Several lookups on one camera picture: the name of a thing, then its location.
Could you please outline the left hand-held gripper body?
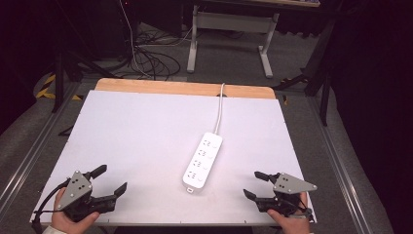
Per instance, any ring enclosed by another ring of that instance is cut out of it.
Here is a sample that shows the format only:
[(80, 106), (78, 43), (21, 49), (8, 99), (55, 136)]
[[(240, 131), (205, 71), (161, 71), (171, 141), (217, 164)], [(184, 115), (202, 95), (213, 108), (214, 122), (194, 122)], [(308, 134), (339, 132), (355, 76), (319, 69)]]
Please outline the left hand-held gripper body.
[(56, 209), (64, 212), (74, 222), (81, 221), (94, 212), (106, 214), (115, 210), (115, 195), (95, 198), (92, 192), (91, 179), (86, 179), (85, 174), (76, 171), (69, 180)]

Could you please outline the white sleeve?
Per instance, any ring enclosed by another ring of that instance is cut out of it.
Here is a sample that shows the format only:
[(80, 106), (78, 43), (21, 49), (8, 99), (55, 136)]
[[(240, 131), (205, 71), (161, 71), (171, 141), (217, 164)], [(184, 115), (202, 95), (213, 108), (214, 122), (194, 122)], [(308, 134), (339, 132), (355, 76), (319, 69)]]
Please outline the white sleeve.
[(53, 228), (52, 226), (48, 226), (43, 232), (42, 234), (67, 234), (65, 232), (62, 232), (60, 230), (57, 230), (55, 228)]

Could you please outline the metal floor rail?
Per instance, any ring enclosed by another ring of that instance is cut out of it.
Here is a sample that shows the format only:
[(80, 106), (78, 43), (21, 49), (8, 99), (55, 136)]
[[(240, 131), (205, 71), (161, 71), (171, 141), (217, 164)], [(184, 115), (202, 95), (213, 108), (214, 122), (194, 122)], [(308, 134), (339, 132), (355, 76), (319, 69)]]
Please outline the metal floor rail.
[(54, 99), (38, 99), (0, 136), (0, 217), (14, 203), (80, 86), (80, 82), (65, 86), (63, 103), (56, 112)]
[(374, 234), (373, 229), (367, 222), (365, 212), (361, 206), (360, 200), (357, 196), (354, 184), (345, 168), (342, 159), (339, 157), (336, 147), (333, 143), (329, 129), (323, 124), (319, 117), (319, 108), (317, 100), (314, 97), (308, 97), (307, 102), (313, 112), (313, 115), (317, 119), (318, 126), (321, 131), (323, 141), (327, 147), (328, 158), (331, 167), (335, 173), (338, 184), (340, 186), (342, 195), (346, 202), (346, 205), (351, 214), (352, 220), (356, 226), (358, 234)]

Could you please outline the white desk frame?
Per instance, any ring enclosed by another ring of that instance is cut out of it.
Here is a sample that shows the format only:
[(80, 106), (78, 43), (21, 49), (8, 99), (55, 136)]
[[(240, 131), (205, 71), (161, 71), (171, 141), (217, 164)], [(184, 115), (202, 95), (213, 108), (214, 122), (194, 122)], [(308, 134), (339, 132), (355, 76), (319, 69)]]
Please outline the white desk frame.
[(187, 72), (195, 71), (197, 56), (197, 31), (201, 29), (233, 30), (241, 32), (265, 33), (266, 40), (258, 47), (258, 54), (261, 59), (265, 77), (271, 79), (273, 70), (268, 59), (268, 49), (272, 42), (278, 23), (279, 14), (274, 13), (270, 18), (253, 16), (237, 16), (231, 14), (205, 13), (200, 11), (200, 6), (195, 5), (192, 11), (192, 34), (187, 62)]

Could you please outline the yellow black floor tape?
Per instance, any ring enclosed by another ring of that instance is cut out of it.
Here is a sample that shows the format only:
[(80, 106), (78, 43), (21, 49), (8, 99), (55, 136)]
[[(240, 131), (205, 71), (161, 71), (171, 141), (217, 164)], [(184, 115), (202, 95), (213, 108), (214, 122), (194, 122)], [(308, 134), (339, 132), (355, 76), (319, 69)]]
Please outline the yellow black floor tape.
[(54, 93), (50, 93), (49, 89), (52, 86), (53, 82), (55, 81), (56, 76), (54, 73), (51, 73), (49, 77), (44, 81), (40, 91), (37, 93), (37, 98), (50, 98), (55, 99), (56, 95)]

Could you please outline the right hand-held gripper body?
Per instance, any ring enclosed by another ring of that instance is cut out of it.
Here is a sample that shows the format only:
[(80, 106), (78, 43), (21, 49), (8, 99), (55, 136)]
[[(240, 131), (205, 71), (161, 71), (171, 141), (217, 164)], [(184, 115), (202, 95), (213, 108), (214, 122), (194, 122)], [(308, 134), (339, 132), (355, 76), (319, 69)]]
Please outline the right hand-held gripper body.
[[(285, 217), (296, 217), (296, 212), (300, 210), (300, 193), (318, 189), (316, 185), (286, 173), (269, 176), (269, 181), (273, 183), (275, 196), (273, 198), (256, 197), (255, 204), (261, 213), (275, 210)], [(307, 218), (313, 217), (313, 211), (308, 207), (304, 213)]]

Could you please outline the black metal stand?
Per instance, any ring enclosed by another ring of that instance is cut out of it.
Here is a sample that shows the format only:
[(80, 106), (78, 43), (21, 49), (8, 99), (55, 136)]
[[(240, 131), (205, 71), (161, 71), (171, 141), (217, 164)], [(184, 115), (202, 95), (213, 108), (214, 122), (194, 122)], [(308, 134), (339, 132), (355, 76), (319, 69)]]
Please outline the black metal stand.
[(330, 19), (326, 27), (320, 34), (319, 40), (306, 64), (302, 69), (302, 73), (290, 80), (284, 79), (279, 85), (273, 87), (275, 91), (282, 91), (286, 88), (294, 86), (299, 82), (307, 80), (307, 86), (304, 93), (308, 97), (314, 97), (319, 89), (321, 92), (321, 101), (319, 108), (319, 117), (324, 126), (327, 125), (326, 114), (329, 99), (329, 90), (331, 85), (330, 76), (326, 68), (325, 52), (327, 50), (331, 34), (336, 20)]
[(87, 68), (103, 77), (113, 75), (98, 63), (126, 54), (120, 7), (115, 0), (47, 0), (48, 25), (54, 33), (56, 100), (65, 100), (64, 79), (79, 82)]

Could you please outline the white board sheet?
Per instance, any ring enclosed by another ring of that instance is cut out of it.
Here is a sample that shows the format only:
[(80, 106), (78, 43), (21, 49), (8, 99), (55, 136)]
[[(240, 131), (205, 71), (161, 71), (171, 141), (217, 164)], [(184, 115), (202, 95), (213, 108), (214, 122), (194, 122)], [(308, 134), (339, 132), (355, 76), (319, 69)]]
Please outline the white board sheet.
[[(206, 185), (188, 193), (182, 177), (203, 134), (223, 138)], [(75, 171), (106, 165), (96, 197), (128, 187), (102, 225), (270, 225), (244, 195), (273, 194), (255, 177), (302, 175), (282, 109), (275, 99), (89, 92), (44, 188)]]

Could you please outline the person's left hand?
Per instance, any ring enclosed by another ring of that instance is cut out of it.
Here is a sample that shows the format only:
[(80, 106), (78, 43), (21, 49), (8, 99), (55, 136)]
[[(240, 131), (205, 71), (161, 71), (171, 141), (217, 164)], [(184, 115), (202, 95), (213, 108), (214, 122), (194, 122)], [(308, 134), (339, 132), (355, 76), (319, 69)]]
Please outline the person's left hand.
[(99, 216), (100, 213), (94, 212), (81, 221), (74, 222), (64, 212), (57, 212), (52, 215), (51, 228), (58, 234), (84, 234), (96, 222)]

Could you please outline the white power strip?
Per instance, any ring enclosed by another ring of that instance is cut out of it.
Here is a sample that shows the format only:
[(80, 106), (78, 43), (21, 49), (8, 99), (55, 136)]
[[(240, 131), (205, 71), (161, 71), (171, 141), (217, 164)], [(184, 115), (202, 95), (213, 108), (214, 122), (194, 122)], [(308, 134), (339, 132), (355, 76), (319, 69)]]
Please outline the white power strip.
[(182, 181), (188, 193), (202, 189), (218, 155), (223, 138), (214, 133), (205, 133), (185, 170)]

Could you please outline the wooden table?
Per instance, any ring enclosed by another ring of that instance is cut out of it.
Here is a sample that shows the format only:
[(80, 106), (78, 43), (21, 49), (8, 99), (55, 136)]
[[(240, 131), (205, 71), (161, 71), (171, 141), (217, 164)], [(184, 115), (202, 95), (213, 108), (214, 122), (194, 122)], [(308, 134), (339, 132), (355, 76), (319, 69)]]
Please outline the wooden table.
[(145, 94), (170, 94), (215, 97), (220, 91), (229, 98), (267, 98), (276, 99), (275, 92), (268, 87), (225, 85), (220, 84), (189, 83), (176, 81), (151, 81), (102, 78), (95, 86), (97, 91), (145, 93)]

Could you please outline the person's right hand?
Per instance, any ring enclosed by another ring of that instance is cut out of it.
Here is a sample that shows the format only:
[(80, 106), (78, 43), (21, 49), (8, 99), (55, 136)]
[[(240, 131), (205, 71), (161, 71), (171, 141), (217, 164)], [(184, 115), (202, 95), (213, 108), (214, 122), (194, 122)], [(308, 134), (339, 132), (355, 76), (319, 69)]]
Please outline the person's right hand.
[(282, 228), (283, 234), (310, 234), (310, 221), (304, 213), (308, 206), (306, 192), (300, 193), (300, 200), (300, 210), (296, 212), (296, 217), (285, 217), (275, 210), (267, 211), (267, 214)]

